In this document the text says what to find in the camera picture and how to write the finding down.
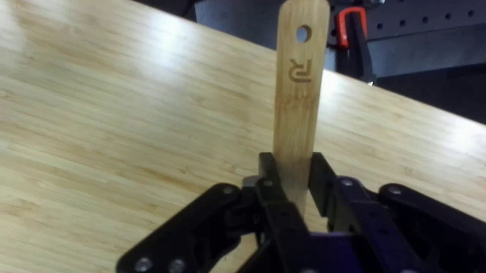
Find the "wooden surface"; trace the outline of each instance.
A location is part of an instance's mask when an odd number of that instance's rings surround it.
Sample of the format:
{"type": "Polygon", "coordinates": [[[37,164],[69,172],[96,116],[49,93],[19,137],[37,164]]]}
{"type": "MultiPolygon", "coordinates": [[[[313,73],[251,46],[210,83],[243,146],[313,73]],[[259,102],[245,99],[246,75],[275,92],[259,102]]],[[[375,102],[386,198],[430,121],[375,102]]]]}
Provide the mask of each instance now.
{"type": "MultiPolygon", "coordinates": [[[[337,174],[486,221],[483,127],[334,73],[322,86],[315,151],[337,174]]],[[[205,189],[255,175],[274,90],[274,52],[139,4],[2,0],[0,272],[113,272],[205,189]]]]}
{"type": "Polygon", "coordinates": [[[283,189],[301,213],[315,149],[328,22],[325,0],[289,0],[278,16],[274,157],[283,189]]]}

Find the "wooden paddle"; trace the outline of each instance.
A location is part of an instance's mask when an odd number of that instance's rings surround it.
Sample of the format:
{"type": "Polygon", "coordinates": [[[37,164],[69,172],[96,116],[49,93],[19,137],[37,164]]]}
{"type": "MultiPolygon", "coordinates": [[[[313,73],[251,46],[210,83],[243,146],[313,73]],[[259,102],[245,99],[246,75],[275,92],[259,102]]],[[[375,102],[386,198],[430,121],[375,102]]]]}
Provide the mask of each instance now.
{"type": "Polygon", "coordinates": [[[287,198],[304,213],[328,37],[327,0],[289,0],[278,17],[274,155],[287,198]]]}

